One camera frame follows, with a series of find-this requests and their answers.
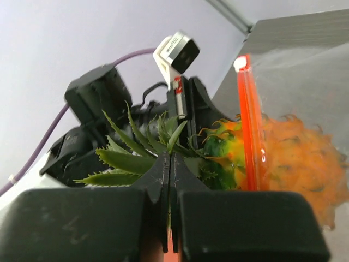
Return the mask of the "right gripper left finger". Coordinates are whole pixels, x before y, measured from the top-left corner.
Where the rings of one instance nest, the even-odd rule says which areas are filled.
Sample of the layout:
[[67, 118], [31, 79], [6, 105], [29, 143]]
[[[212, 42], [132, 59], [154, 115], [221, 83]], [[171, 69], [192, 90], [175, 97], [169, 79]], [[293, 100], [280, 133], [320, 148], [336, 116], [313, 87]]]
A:
[[32, 188], [9, 204], [1, 261], [163, 261], [170, 156], [129, 187]]

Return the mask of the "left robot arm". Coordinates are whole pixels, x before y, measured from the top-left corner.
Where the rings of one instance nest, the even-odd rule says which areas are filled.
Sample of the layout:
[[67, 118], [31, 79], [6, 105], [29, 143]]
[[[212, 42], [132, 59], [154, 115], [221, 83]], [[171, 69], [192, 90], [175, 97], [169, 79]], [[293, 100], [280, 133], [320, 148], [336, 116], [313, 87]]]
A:
[[96, 149], [105, 147], [110, 141], [121, 149], [126, 149], [126, 144], [112, 129], [105, 113], [136, 144], [139, 145], [141, 140], [132, 130], [129, 116], [142, 135], [150, 131], [152, 138], [157, 139], [158, 117], [165, 114], [165, 119], [169, 119], [176, 112], [175, 95], [173, 92], [167, 92], [166, 95], [164, 103], [151, 100], [148, 105], [134, 105], [119, 71], [111, 63], [94, 68], [73, 80], [64, 98], [80, 125], [69, 130], [52, 145], [39, 174], [49, 175], [68, 187], [78, 187], [76, 180], [106, 170], [107, 165], [99, 160]]

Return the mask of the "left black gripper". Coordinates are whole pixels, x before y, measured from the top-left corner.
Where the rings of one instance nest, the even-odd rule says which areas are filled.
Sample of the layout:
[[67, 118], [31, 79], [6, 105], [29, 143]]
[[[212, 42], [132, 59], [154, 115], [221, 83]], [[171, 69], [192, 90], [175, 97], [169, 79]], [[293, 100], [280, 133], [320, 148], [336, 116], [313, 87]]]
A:
[[189, 151], [190, 147], [200, 150], [206, 135], [199, 132], [216, 127], [214, 122], [218, 120], [233, 118], [215, 106], [198, 77], [176, 76], [167, 92], [167, 101], [163, 104], [151, 101], [147, 107], [147, 130], [159, 142], [169, 141], [176, 128], [186, 122], [176, 146], [180, 151]]

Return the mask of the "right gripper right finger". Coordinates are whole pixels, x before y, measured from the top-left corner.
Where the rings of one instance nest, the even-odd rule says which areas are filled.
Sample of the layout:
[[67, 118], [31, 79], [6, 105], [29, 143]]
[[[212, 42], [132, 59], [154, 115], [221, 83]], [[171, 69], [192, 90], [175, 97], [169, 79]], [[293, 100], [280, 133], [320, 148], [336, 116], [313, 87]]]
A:
[[294, 192], [211, 190], [174, 153], [172, 247], [180, 261], [329, 261], [309, 202]]

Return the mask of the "clear zip top bag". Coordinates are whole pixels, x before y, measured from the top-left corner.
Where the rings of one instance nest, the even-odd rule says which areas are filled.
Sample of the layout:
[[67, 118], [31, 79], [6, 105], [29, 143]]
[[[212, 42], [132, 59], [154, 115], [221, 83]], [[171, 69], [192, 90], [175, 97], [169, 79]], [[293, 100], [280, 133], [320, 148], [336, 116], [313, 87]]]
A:
[[348, 45], [243, 54], [233, 66], [244, 188], [298, 193], [333, 230], [348, 204]]

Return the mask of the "fake pineapple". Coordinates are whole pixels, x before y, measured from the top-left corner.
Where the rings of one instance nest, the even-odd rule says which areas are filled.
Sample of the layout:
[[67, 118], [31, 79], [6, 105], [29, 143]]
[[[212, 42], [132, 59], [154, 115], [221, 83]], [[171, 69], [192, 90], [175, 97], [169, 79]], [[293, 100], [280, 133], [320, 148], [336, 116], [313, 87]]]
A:
[[[177, 118], [155, 117], [157, 135], [142, 133], [132, 117], [128, 118], [136, 140], [110, 122], [121, 137], [123, 146], [107, 138], [106, 146], [96, 149], [98, 159], [106, 164], [75, 183], [85, 186], [129, 186], [148, 171], [163, 152], [181, 153], [189, 169], [213, 190], [247, 190], [250, 172], [245, 153], [243, 122], [220, 119], [215, 128], [202, 128], [202, 148], [194, 148], [193, 137], [186, 145], [179, 143], [186, 123]], [[335, 212], [348, 202], [348, 162], [321, 128], [309, 128], [296, 115], [275, 120], [262, 115], [262, 174], [254, 177], [260, 190], [290, 191], [301, 194], [311, 205], [322, 227], [335, 227]]]

